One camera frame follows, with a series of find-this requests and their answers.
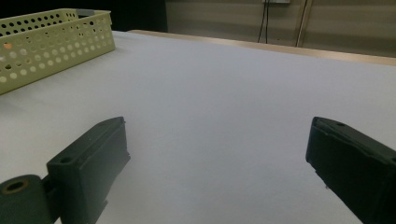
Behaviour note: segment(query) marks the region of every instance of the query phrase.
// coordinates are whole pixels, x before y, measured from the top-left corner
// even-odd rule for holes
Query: wall
[[[301,0],[269,8],[268,43],[293,46]],[[257,42],[262,0],[167,0],[169,33]],[[261,42],[265,40],[262,31]]]
[[[396,57],[396,0],[314,0],[302,47]]]
[[[396,0],[313,0],[303,48],[396,57]],[[268,43],[295,46],[305,0],[271,5]],[[257,42],[261,0],[167,0],[170,33]]]

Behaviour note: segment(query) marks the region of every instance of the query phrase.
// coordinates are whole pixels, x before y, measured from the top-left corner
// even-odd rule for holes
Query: white table
[[[305,162],[311,119],[396,148],[396,66],[114,33],[117,49],[0,96],[0,182],[124,116],[132,161],[98,223],[360,223]]]

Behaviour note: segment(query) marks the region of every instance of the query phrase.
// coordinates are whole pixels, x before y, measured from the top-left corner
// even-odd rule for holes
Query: plastic basket
[[[115,49],[109,11],[62,8],[0,20],[0,94]]]

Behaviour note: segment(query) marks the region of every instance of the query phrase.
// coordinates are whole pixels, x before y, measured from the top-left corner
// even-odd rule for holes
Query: basket hole
[[[26,49],[20,49],[20,54],[21,55],[26,55],[27,54],[27,50]]]
[[[12,79],[16,79],[18,77],[18,75],[16,73],[11,73],[11,74],[9,74],[9,77]]]

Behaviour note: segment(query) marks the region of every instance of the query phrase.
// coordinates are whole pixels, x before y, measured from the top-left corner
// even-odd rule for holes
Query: electrical cable
[[[261,28],[260,28],[259,39],[257,40],[257,43],[260,43],[260,37],[262,37],[262,26],[264,25],[265,9],[266,9],[266,6],[267,6],[267,4],[266,4],[267,1],[269,1],[269,0],[264,0],[264,10],[262,11],[262,25],[261,25]]]
[[[267,3],[267,23],[265,24],[265,44],[268,44],[268,14],[269,14],[269,8],[270,8],[270,0],[268,0]]]

